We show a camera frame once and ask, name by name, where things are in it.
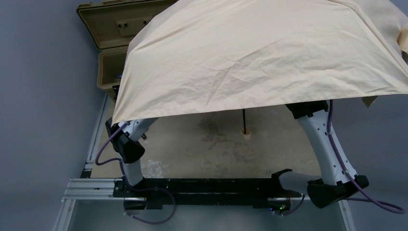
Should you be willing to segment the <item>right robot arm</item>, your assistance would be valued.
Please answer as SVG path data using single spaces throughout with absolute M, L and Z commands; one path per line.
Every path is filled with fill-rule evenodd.
M 368 187 L 369 180 L 357 174 L 337 139 L 326 101 L 292 103 L 287 108 L 305 131 L 321 175 L 284 169 L 271 176 L 277 189 L 307 195 L 316 207 L 325 208 Z

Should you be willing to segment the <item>beige folding umbrella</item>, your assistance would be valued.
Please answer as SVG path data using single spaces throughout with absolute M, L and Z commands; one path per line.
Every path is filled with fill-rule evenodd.
M 130 42 L 113 122 L 407 94 L 388 0 L 180 0 Z

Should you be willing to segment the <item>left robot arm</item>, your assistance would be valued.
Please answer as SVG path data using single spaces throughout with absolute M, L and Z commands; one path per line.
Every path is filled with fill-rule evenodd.
M 121 156 L 121 166 L 131 186 L 138 185 L 144 179 L 140 159 L 145 149 L 139 143 L 139 139 L 157 119 L 147 118 L 114 124 L 112 118 L 109 118 L 105 122 L 108 135 L 114 135 L 110 142 L 114 150 Z

